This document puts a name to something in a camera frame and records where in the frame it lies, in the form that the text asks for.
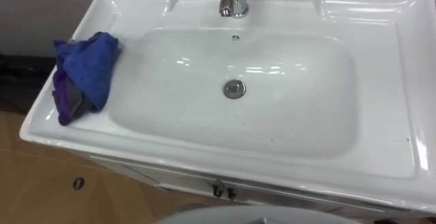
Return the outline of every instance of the dark circular mark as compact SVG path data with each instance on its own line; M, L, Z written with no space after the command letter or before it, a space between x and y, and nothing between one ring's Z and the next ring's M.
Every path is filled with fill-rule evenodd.
M79 177L73 181L73 188L75 190L81 189L83 187L83 185L84 185L84 178L82 178L82 177Z

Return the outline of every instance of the sink countertop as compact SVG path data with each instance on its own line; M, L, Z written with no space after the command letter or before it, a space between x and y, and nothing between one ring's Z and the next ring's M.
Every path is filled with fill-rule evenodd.
M434 0L249 0L249 3L249 15L236 20L220 18L218 0L94 0L73 39L86 39L96 31L108 31L120 39L123 53L114 71L107 106L101 113L88 114L69 127L60 126L51 96L50 77L23 123L21 138L88 153L436 213L436 192L433 191L436 155L430 153L436 151ZM271 82L265 89L277 87L278 103L255 99L255 84L259 84L256 81L260 73L248 73L252 63L249 59L244 63L241 57L243 61L235 64L244 63L243 72L248 80L247 94L241 99L253 107L250 110L241 106L236 111L250 114L250 121L244 125L244 121L236 119L221 126L204 115L210 109L210 114L218 117L222 114L219 108L228 106L230 109L232 104L226 103L227 100L216 101L216 94L209 87L219 84L220 77L225 83L226 75L238 73L236 67L228 67L227 63L228 69L222 74L214 73L213 70L219 69L215 64L223 65L215 55L210 56L210 63L215 63L213 66L195 62L191 62L191 66L186 65L190 64L188 62L152 65L143 61L167 60L167 57L182 61L181 58L188 55L199 58L197 53L189 51L201 46L213 52L214 46L205 43L227 35L231 41L232 34L258 44L255 48L247 45L244 52L252 63L258 64L256 60L261 60L260 57L285 49L286 46L281 46L284 43L294 49L286 48L287 52L275 56L276 59L286 60L297 53L303 60L316 60L292 63L292 68L300 67L297 71L304 71L302 64L309 69L314 66L299 79L299 84L312 84L306 88L308 92L298 93L298 88L289 85L289 89L295 91L295 96L289 96L286 86L277 87L279 82ZM266 50L274 51L262 52L268 43L272 44ZM306 50L307 46L316 47L317 51ZM218 47L231 48L231 45L229 42L228 46ZM279 67L293 70L286 63ZM196 68L210 79L202 78L205 75L196 72ZM276 74L275 71L269 70L268 74ZM153 89L154 83L162 84L165 80L157 75L160 73L179 78L188 85L191 81L195 84L196 80L204 80L198 88L206 89L213 99L204 98L203 103L193 107L191 99L180 96L177 106L177 94L168 93L166 102L160 102L159 96L153 96L154 93L163 95L159 89ZM283 74L283 78L302 75L300 72L291 74ZM174 83L167 85L174 90L177 87ZM218 93L223 97L222 87L217 89ZM138 96L136 103L129 99L135 95ZM142 102L151 106L141 108L138 103ZM292 108L273 110L284 103L301 112ZM254 108L259 107L271 109L270 114L263 116L272 126L262 128L262 119L255 114L251 116ZM202 112L201 116L187 116L192 112L186 108L196 108ZM287 113L296 119L287 120ZM153 119L144 121L146 115ZM172 117L178 122L170 123ZM205 127L196 131L197 127L205 126L201 119L208 121L205 124L212 129ZM320 125L307 127L303 122L309 125L319 122ZM237 130L225 133L242 125L248 126L252 134L250 129L243 130L247 133ZM295 142L290 141L295 138L301 143L292 146Z

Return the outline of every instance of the wall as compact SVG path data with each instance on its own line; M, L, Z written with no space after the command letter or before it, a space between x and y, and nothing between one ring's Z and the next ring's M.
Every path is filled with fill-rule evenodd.
M50 57L69 39L92 0L0 0L0 53Z

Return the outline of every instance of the cabinet handle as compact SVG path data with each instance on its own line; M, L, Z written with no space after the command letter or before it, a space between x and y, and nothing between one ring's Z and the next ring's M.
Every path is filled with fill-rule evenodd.
M235 192L234 192L234 189L232 189L232 188L228 188L227 191L228 191L228 193L229 193L229 195L228 195L229 199L232 200L232 201L234 201L234 198L235 198L238 194L235 193Z
M213 187L213 195L215 197L221 198L221 196L223 195L223 191L222 190L218 190L218 186L217 185L212 185Z

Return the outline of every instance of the drain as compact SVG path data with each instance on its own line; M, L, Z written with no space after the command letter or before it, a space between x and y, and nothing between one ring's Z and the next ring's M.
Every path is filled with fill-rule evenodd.
M231 80L224 85L224 95L230 99L238 99L245 94L245 84L240 80Z

